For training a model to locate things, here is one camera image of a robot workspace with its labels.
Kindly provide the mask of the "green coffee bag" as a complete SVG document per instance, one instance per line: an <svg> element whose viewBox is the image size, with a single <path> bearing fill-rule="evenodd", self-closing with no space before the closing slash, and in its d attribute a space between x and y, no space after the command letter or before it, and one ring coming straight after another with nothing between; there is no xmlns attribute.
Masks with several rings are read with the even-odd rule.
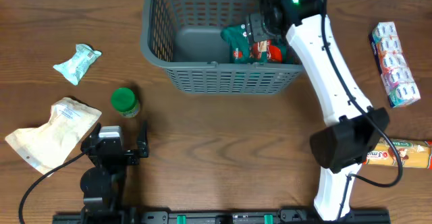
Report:
<svg viewBox="0 0 432 224"><path fill-rule="evenodd" d="M228 26L221 38L229 45L231 63L291 63L288 47L281 39L252 42L248 38L245 24Z"/></svg>

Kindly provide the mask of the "tissue multipack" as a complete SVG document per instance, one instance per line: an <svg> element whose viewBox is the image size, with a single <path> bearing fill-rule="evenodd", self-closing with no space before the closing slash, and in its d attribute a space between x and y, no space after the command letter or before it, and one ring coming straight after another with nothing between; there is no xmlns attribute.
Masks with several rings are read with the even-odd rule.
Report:
<svg viewBox="0 0 432 224"><path fill-rule="evenodd" d="M421 94L404 57L394 22L378 23L369 34L369 42L390 107L405 107L419 101Z"/></svg>

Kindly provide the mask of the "orange spaghetti packet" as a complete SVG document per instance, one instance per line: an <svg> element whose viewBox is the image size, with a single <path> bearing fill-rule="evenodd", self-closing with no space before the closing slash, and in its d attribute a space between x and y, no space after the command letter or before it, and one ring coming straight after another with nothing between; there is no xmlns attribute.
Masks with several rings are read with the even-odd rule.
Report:
<svg viewBox="0 0 432 224"><path fill-rule="evenodd" d="M401 158L403 167L431 169L431 141L391 139ZM397 167L396 156L389 144L381 138L374 150L368 153L364 165Z"/></svg>

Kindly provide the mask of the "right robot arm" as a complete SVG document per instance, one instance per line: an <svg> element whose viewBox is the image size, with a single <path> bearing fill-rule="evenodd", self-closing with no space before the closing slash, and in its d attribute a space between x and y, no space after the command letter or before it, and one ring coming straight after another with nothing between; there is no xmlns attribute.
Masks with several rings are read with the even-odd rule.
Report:
<svg viewBox="0 0 432 224"><path fill-rule="evenodd" d="M390 223L385 209L350 208L355 180L389 123L358 88L331 31L327 0L258 0L263 33L284 39L301 61L314 88L325 129L310 137L320 166L314 213L298 211L303 223Z"/></svg>

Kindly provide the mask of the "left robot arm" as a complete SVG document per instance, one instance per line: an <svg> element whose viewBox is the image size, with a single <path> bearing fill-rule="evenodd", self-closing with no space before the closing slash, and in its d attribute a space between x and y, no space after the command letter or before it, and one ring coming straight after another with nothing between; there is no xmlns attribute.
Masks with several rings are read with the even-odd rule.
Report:
<svg viewBox="0 0 432 224"><path fill-rule="evenodd" d="M81 211L83 223L139 223L135 207L122 204L127 168L138 165L149 156L147 123L143 123L136 139L136 148L126 150L122 128L96 124L81 144L81 151L94 167L80 180L84 194Z"/></svg>

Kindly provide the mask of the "cream paper pouch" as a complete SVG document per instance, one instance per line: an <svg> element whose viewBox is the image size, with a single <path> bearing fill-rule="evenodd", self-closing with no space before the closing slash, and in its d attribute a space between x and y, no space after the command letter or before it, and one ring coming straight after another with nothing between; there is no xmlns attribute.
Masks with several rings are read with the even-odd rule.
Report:
<svg viewBox="0 0 432 224"><path fill-rule="evenodd" d="M17 129L5 141L44 175L65 162L100 116L98 109L64 97L51 106L47 123L38 128Z"/></svg>

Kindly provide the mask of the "green lid jar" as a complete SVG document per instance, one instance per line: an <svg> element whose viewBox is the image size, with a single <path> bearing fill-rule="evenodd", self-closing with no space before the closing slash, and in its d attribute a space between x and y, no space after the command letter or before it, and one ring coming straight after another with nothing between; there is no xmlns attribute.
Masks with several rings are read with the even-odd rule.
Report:
<svg viewBox="0 0 432 224"><path fill-rule="evenodd" d="M111 95L111 105L123 117L132 118L140 111L140 102L129 88L118 88Z"/></svg>

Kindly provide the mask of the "light blue snack packet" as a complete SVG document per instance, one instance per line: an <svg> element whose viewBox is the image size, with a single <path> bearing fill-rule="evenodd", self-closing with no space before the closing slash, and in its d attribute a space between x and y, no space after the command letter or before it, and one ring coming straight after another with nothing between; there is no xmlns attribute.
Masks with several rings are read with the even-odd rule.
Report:
<svg viewBox="0 0 432 224"><path fill-rule="evenodd" d="M89 67L102 55L85 44L76 45L76 53L66 62L54 65L53 68L63 77L77 86Z"/></svg>

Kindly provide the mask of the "grey plastic basket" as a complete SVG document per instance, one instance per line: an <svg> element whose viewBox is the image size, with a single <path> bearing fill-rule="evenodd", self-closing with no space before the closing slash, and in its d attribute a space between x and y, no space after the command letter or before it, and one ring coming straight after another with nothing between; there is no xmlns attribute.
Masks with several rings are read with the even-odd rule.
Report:
<svg viewBox="0 0 432 224"><path fill-rule="evenodd" d="M287 45L291 63L238 64L220 35L251 13L260 13L258 0L145 0L140 48L181 91L276 94L303 71L287 42L273 38Z"/></svg>

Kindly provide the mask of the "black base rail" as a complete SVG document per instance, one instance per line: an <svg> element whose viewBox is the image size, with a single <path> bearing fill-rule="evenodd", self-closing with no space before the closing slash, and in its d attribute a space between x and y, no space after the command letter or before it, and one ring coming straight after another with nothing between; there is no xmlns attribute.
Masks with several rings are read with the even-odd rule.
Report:
<svg viewBox="0 0 432 224"><path fill-rule="evenodd" d="M290 224L323 223L318 214L306 209L281 209L276 212L249 213L168 213L166 211L113 216L96 215L82 211L78 214L54 215L52 224L80 223L133 223L133 224Z"/></svg>

